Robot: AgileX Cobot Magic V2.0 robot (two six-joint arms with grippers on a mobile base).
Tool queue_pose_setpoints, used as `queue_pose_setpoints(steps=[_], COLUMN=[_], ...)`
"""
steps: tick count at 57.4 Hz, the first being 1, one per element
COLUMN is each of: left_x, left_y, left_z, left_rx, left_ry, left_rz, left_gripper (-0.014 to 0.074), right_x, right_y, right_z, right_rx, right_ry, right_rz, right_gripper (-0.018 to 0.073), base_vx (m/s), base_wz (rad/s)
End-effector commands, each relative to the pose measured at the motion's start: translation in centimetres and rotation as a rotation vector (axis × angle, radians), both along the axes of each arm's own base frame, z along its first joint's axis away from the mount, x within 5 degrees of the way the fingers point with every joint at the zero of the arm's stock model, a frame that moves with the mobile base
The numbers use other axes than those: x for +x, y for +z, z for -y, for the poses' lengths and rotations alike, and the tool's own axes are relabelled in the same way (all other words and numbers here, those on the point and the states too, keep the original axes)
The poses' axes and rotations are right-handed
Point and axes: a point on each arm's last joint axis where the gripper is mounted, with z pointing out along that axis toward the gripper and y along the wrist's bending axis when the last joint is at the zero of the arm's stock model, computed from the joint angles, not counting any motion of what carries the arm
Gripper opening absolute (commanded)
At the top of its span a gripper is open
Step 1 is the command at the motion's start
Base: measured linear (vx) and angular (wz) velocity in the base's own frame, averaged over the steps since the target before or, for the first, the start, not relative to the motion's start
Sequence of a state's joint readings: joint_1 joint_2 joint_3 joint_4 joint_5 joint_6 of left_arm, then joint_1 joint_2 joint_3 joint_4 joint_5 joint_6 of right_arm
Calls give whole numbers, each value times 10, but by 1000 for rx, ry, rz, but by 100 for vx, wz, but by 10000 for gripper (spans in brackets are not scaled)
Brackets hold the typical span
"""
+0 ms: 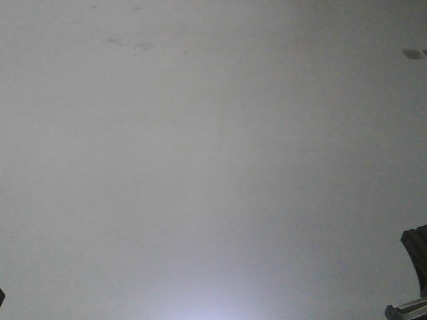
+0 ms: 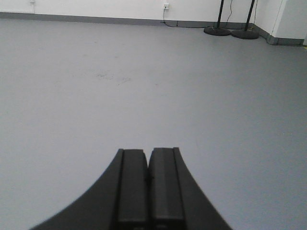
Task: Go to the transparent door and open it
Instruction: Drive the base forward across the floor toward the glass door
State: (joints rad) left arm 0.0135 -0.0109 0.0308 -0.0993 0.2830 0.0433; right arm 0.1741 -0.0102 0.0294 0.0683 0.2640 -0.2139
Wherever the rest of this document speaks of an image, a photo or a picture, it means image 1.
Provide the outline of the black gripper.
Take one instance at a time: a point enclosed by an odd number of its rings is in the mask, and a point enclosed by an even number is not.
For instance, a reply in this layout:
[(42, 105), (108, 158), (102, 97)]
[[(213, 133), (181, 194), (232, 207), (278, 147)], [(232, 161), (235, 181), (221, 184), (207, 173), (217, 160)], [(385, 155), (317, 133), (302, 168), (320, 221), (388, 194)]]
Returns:
[[(404, 231), (401, 242), (414, 266), (420, 286), (420, 296), (426, 296), (426, 225)], [(387, 320), (426, 320), (426, 298), (394, 307), (384, 312)]]

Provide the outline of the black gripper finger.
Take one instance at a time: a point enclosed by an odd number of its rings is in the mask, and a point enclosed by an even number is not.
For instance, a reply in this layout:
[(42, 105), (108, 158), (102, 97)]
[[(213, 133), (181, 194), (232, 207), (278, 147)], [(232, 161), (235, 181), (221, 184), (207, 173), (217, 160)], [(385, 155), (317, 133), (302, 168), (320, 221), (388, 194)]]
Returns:
[(5, 293), (2, 289), (0, 289), (0, 307), (2, 306), (3, 302), (5, 300)]

